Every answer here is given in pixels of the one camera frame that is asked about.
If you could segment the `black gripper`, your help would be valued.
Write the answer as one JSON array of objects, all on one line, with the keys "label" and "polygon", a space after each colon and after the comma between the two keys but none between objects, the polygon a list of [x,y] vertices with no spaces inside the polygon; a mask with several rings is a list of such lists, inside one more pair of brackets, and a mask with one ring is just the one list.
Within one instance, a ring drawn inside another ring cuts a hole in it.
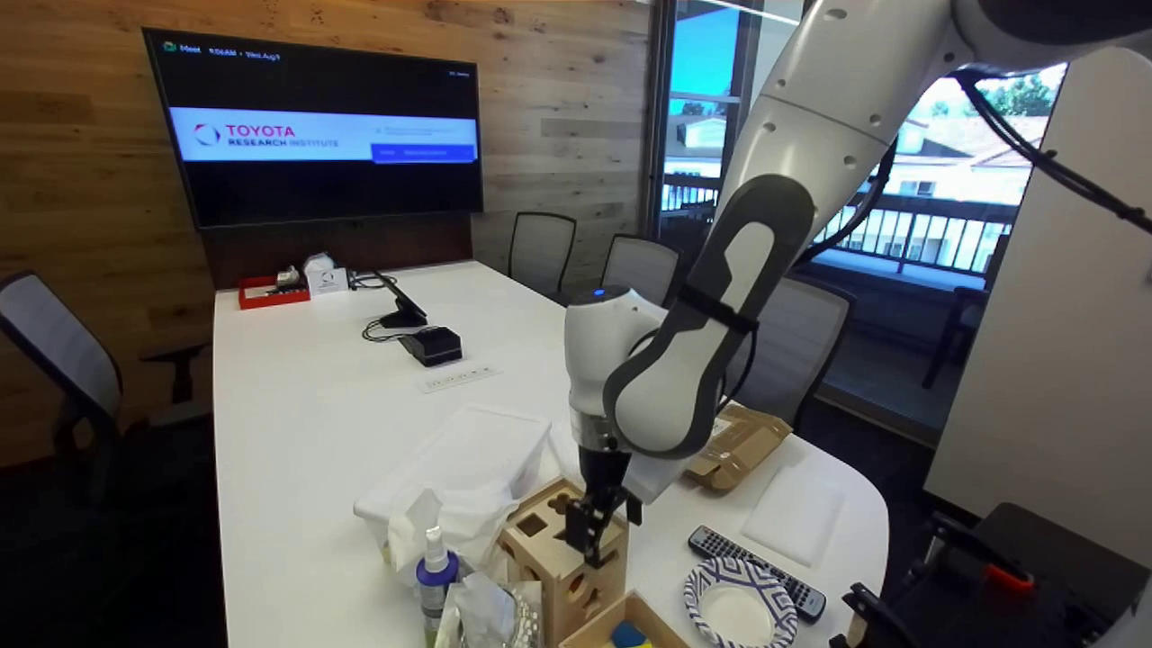
[{"label": "black gripper", "polygon": [[642,519],[642,499],[624,487],[631,459],[624,451],[579,451],[582,497],[567,508],[561,539],[579,546],[586,567],[603,567],[603,533],[617,508],[625,508],[625,519]]}]

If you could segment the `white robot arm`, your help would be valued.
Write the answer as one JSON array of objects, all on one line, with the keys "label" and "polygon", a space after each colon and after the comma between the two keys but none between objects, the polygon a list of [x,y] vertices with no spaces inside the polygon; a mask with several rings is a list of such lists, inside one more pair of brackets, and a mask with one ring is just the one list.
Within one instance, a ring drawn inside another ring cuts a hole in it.
[{"label": "white robot arm", "polygon": [[937,79],[1146,51],[1150,37],[1152,0],[814,0],[730,147],[721,211],[677,291],[606,289],[567,311],[582,497],[561,539],[599,567],[607,519],[636,516],[709,442],[733,394],[730,358]]}]

